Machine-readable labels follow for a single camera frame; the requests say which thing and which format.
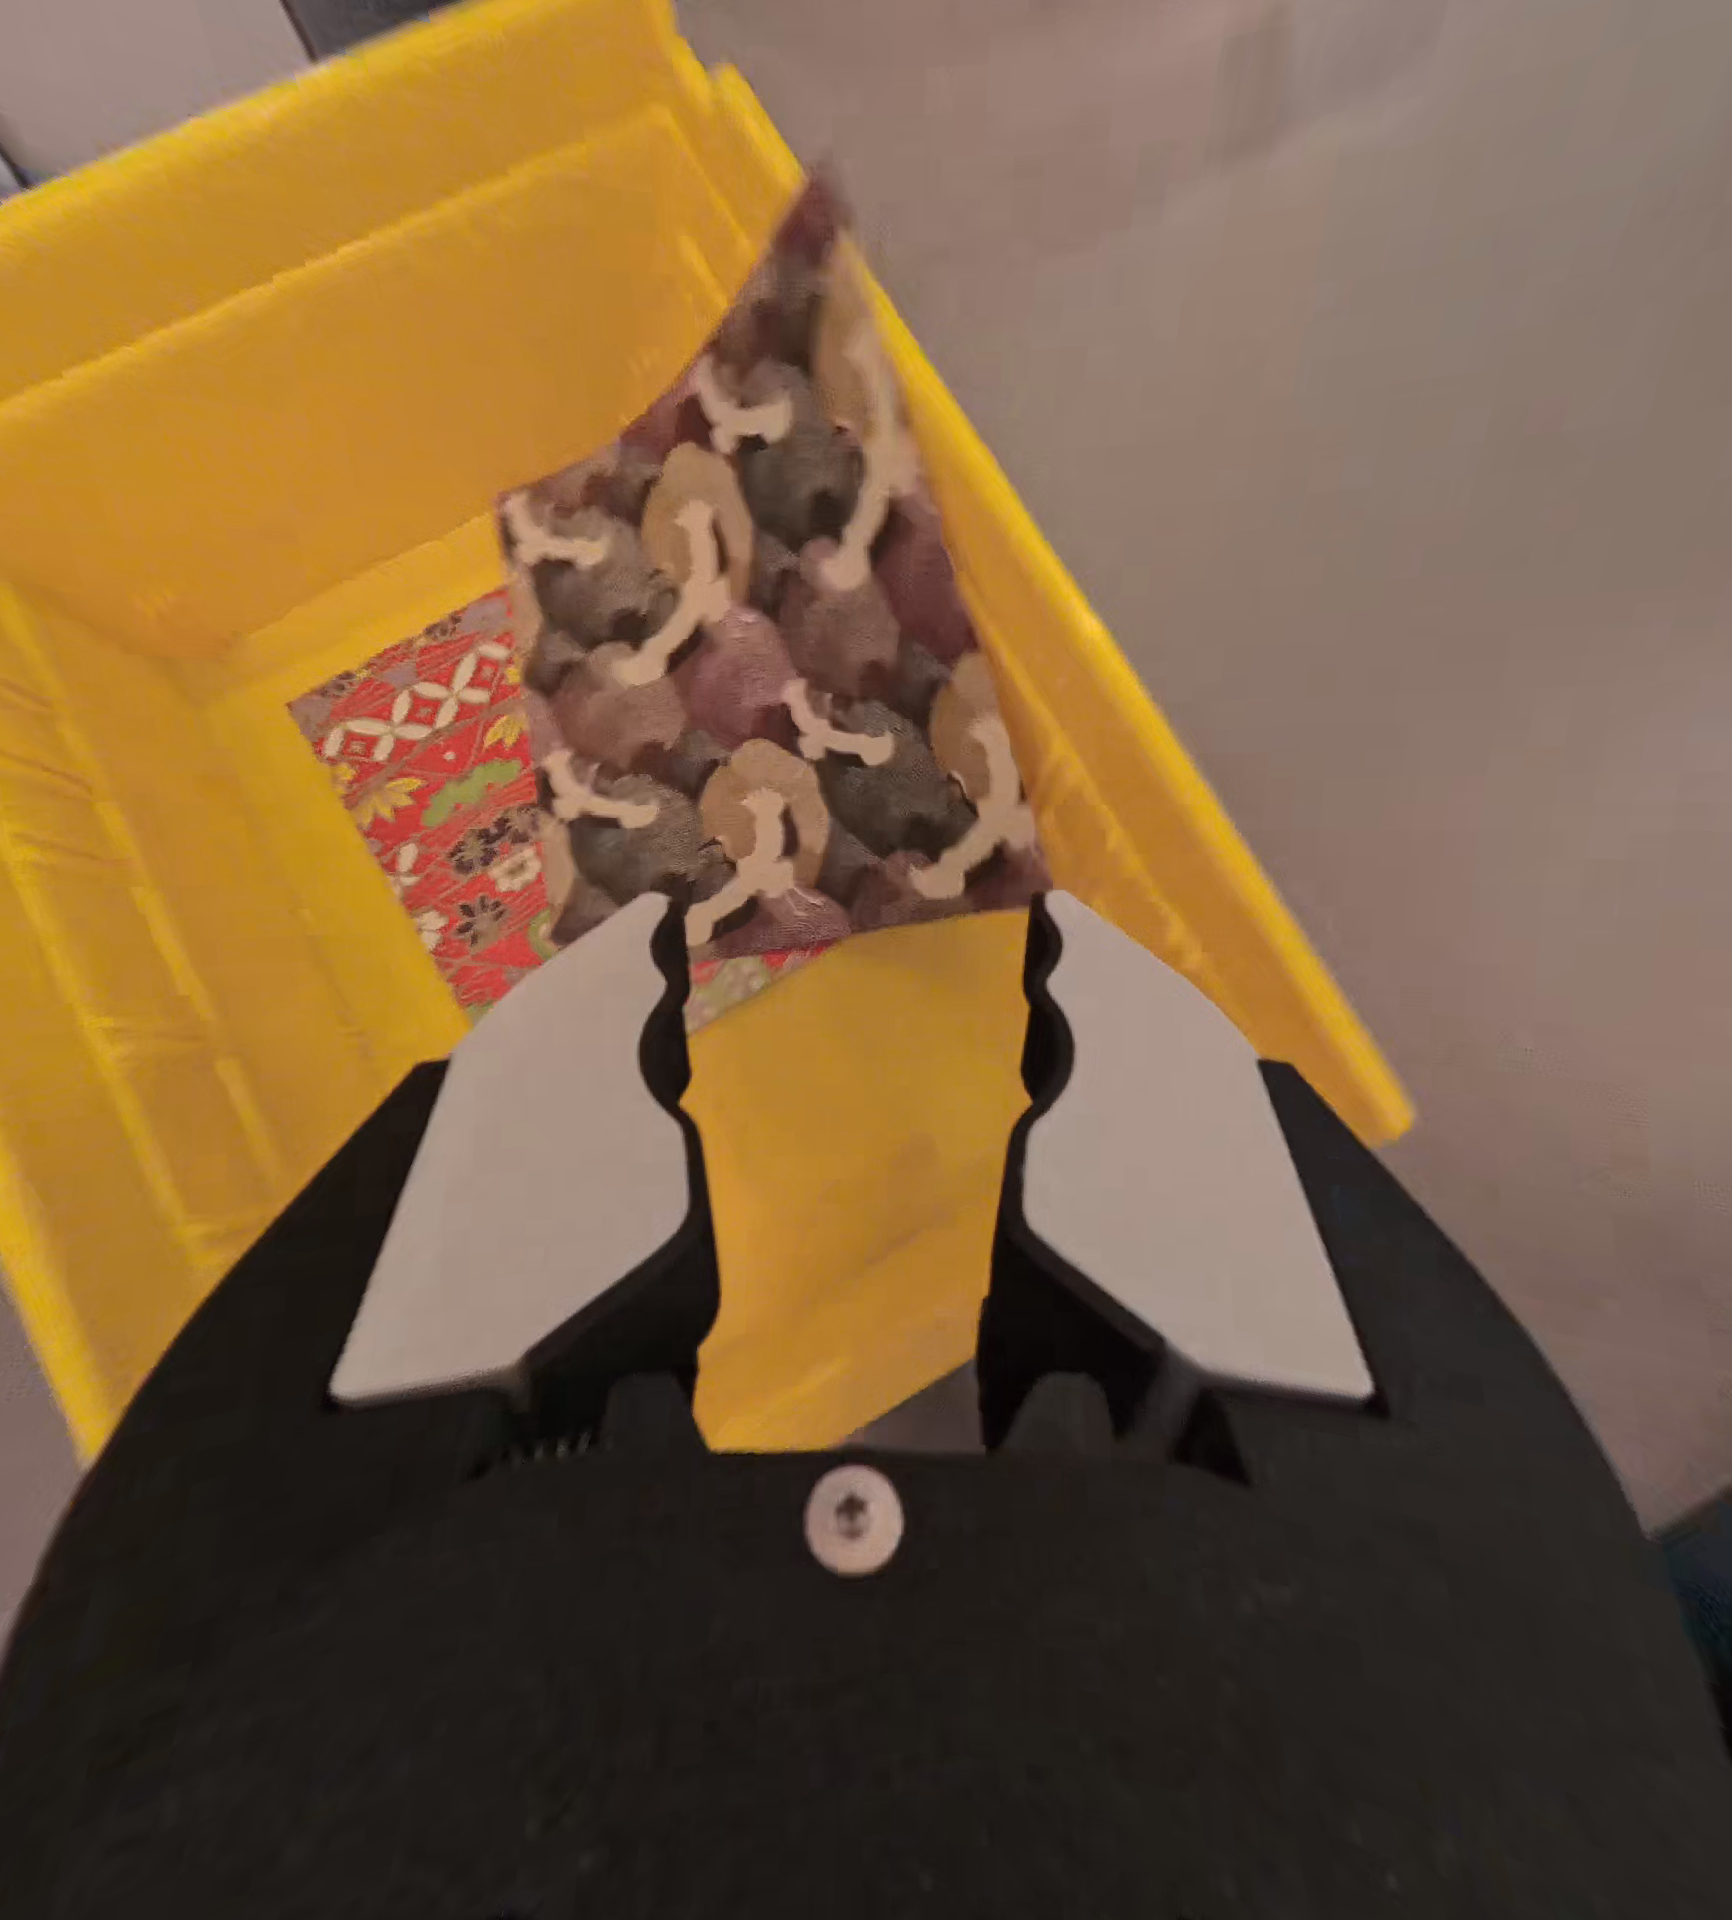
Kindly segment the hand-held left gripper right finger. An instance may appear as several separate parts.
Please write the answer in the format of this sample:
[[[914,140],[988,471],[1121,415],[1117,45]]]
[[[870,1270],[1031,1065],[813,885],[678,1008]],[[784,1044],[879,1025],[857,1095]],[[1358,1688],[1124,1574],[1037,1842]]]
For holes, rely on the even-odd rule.
[[[1213,1394],[1371,1413],[1375,1370],[1243,1029],[1067,891],[1029,910],[1022,994],[982,1448],[1182,1461]]]

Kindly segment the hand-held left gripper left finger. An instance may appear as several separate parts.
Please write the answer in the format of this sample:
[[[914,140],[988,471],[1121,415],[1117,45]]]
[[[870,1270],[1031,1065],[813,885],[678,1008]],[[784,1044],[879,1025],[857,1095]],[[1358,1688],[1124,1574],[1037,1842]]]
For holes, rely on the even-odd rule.
[[[446,1058],[328,1392],[374,1410],[493,1392],[548,1447],[623,1385],[696,1422],[720,1270],[685,1107],[685,913],[642,895],[513,989]]]

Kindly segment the mushroom-patterned tan-backed origami paper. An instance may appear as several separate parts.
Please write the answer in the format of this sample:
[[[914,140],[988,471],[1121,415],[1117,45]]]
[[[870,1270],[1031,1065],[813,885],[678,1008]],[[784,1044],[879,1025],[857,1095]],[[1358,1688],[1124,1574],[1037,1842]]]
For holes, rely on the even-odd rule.
[[[495,508],[548,941],[663,897],[710,968],[1048,889],[838,187],[673,386]]]

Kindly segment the yellow plastic bin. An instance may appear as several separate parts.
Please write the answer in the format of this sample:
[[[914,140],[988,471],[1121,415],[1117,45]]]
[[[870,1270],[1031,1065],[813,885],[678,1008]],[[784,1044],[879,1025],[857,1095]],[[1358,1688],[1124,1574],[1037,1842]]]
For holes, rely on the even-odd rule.
[[[704,342],[803,169],[669,4],[474,4],[0,204],[0,1273],[93,1463],[470,1032],[284,706],[495,586],[491,508]],[[1054,883],[1358,1138],[1416,1109],[887,293]],[[877,933],[690,1044],[731,1450],[970,1359],[1024,914]]]

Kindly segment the red floral patterned origami paper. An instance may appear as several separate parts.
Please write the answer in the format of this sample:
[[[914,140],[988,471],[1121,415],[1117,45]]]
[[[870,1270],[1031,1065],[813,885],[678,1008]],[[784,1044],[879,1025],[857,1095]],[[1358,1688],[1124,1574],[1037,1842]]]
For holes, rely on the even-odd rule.
[[[623,684],[625,632],[566,634],[525,678],[528,634],[495,590],[299,696],[297,726],[446,991],[481,1019],[522,977],[649,895],[722,908],[689,948],[702,1027],[848,929],[800,886],[837,852],[819,795],[765,781],[792,758],[795,660],[739,601],[683,641],[669,680]]]

